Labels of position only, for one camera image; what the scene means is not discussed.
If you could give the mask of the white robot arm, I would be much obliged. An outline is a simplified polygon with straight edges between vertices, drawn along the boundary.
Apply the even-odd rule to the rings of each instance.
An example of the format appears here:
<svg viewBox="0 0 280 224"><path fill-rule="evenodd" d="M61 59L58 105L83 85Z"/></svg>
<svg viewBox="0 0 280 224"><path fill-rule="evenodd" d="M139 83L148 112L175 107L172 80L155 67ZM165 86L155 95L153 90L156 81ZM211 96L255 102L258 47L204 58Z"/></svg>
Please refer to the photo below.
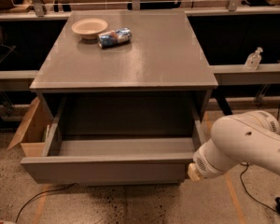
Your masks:
<svg viewBox="0 0 280 224"><path fill-rule="evenodd" d="M216 120L210 138L193 155L191 180L225 174L248 162L280 175L280 125L266 111L251 111Z"/></svg>

